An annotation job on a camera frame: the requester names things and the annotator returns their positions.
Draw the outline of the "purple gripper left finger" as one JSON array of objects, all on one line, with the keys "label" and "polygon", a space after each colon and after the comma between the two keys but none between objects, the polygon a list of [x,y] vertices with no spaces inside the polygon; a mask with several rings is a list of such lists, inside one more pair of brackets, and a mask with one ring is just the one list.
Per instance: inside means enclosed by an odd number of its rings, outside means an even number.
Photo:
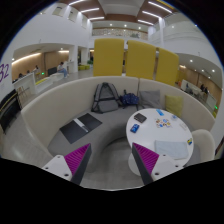
[{"label": "purple gripper left finger", "polygon": [[82,181],[91,153],[91,144],[86,144],[66,156],[56,155],[44,165],[42,169],[79,185]]}]

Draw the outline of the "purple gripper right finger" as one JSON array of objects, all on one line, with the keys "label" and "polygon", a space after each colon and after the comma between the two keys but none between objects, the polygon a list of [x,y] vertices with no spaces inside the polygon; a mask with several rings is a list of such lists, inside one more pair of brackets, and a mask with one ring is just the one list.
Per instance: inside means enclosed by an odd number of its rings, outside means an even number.
[{"label": "purple gripper right finger", "polygon": [[132,144],[132,155],[145,185],[182,169],[182,166],[168,155],[159,155],[137,143]]}]

